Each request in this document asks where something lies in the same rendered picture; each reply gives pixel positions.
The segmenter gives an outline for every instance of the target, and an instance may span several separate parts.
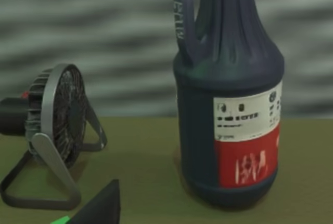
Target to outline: table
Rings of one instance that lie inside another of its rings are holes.
[[[82,203],[70,212],[18,209],[0,201],[1,224],[49,224],[73,216],[112,179],[120,179],[121,224],[328,224],[333,220],[333,121],[287,119],[281,124],[279,172],[258,205],[241,212],[213,208],[182,187],[175,118],[102,118],[107,147],[83,152],[71,169]],[[0,177],[26,150],[22,137],[0,136]],[[29,164],[12,186],[16,195],[61,196],[50,172]]]

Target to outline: red and white label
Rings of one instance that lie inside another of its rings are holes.
[[[266,179],[277,166],[282,83],[243,98],[214,98],[215,150],[220,186]]]

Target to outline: small desk fan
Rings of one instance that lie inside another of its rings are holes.
[[[86,122],[99,135],[96,143],[83,143]],[[81,193],[68,168],[80,151],[100,151],[107,144],[104,130],[85,94],[82,75],[73,64],[60,64],[43,71],[32,83],[26,98],[0,102],[0,133],[25,136],[28,151],[0,184],[3,201],[13,207],[71,210]],[[69,190],[68,200],[25,199],[6,190],[34,158],[47,165]]]

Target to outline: metal stand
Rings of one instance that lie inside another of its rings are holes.
[[[95,143],[84,143],[83,151],[100,151],[107,144],[107,137],[99,120],[91,108],[88,106],[87,121],[91,124],[93,130],[99,135],[99,139]],[[31,143],[43,159],[44,163],[50,168],[50,170],[60,179],[69,191],[69,197],[67,200],[50,200],[50,199],[27,199],[12,196],[6,193],[11,183],[15,180],[18,174],[22,171],[26,163],[32,158],[32,155],[27,151],[19,163],[10,171],[10,173],[0,183],[0,194],[3,201],[12,207],[31,208],[31,209],[54,209],[54,210],[71,210],[79,205],[81,202],[81,193],[71,177],[66,165],[62,161],[56,147],[53,144],[52,139],[44,134],[37,133],[32,139]]]

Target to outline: striped background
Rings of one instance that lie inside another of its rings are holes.
[[[285,115],[333,116],[333,0],[257,0],[287,61]],[[101,115],[175,115],[172,0],[0,0],[0,97],[73,62]]]

